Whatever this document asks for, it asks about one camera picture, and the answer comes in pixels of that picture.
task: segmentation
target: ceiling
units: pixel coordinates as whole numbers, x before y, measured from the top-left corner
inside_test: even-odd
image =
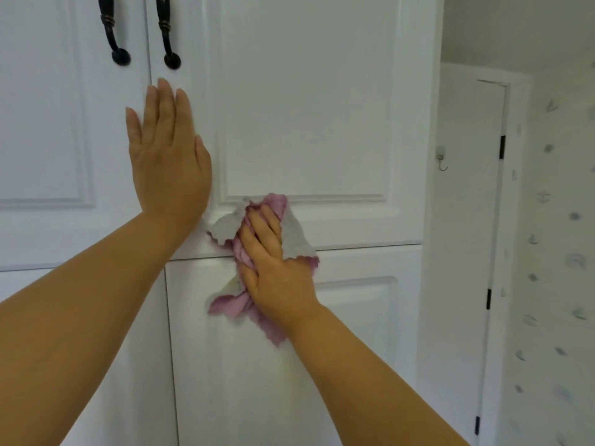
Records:
[[[535,73],[595,47],[595,0],[445,0],[442,60]]]

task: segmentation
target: black metal pull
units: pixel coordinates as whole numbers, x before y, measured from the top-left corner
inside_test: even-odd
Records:
[[[157,0],[157,15],[159,16],[159,29],[163,36],[163,46],[165,48],[165,65],[172,70],[177,70],[182,65],[182,59],[171,50],[170,42],[170,0]]]
[[[105,28],[105,35],[108,37],[109,46],[112,49],[112,59],[117,65],[125,66],[130,64],[130,53],[118,47],[114,36],[114,0],[99,0],[101,10],[101,23]]]

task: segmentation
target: forearm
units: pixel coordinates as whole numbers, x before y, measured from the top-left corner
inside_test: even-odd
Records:
[[[290,333],[345,446],[465,442],[326,308]]]
[[[139,215],[0,304],[0,438],[59,444],[185,237]]]

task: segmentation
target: hand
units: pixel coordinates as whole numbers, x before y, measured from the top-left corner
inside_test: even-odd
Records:
[[[281,223],[268,206],[249,211],[248,219],[258,238],[243,224],[240,240],[258,273],[241,263],[242,280],[257,307],[291,338],[322,307],[312,270],[305,258],[283,261]]]
[[[136,195],[144,213],[186,235],[205,212],[211,193],[211,157],[195,134],[186,93],[163,78],[149,86],[145,118],[126,108]]]

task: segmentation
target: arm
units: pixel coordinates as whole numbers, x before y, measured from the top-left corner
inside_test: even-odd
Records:
[[[319,304],[305,260],[283,262],[272,210],[249,213],[240,239],[258,274],[242,278],[258,307],[291,340],[345,446],[463,446],[466,442],[330,310]]]
[[[0,438],[58,445],[95,393],[155,279],[204,212],[211,162],[183,91],[126,110],[142,213],[0,303]]]

